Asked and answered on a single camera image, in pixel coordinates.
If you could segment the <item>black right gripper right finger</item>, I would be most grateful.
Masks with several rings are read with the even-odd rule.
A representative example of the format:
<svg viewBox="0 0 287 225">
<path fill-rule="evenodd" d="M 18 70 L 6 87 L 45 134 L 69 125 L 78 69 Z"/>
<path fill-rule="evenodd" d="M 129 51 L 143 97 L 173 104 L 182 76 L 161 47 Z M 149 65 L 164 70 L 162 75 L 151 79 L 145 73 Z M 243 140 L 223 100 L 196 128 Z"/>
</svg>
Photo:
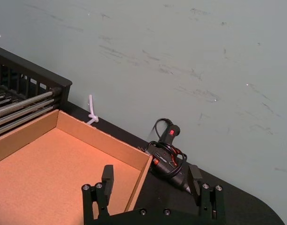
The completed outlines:
<svg viewBox="0 0 287 225">
<path fill-rule="evenodd" d="M 221 185 L 211 186 L 204 181 L 200 169 L 190 165 L 188 186 L 196 205 L 199 207 L 199 220 L 202 222 L 225 222 L 226 210 L 224 191 Z"/>
</svg>

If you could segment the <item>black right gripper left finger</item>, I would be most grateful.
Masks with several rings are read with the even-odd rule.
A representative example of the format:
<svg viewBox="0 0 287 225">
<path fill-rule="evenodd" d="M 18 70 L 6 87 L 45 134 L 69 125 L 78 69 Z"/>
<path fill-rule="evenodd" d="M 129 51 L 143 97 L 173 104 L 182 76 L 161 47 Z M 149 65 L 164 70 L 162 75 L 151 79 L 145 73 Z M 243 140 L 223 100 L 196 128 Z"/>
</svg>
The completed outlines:
<svg viewBox="0 0 287 225">
<path fill-rule="evenodd" d="M 98 218 L 109 217 L 108 205 L 114 184 L 113 165 L 105 165 L 101 182 L 94 186 L 84 184 L 81 188 L 83 197 L 83 221 L 94 222 L 93 203 L 98 205 Z"/>
</svg>

